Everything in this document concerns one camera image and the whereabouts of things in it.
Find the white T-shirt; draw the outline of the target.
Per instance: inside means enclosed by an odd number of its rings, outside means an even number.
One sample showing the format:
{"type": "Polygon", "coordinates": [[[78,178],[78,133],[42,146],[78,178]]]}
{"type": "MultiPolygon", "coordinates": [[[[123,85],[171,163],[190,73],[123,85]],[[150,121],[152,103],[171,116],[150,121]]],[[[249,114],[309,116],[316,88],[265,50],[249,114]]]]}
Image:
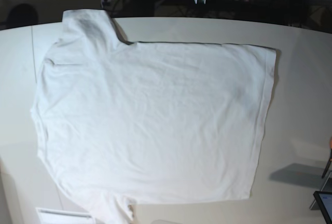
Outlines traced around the white T-shirt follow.
{"type": "Polygon", "coordinates": [[[276,52],[123,43],[106,12],[64,12],[31,109],[37,155],[104,223],[135,204],[245,200],[258,166],[276,52]]]}

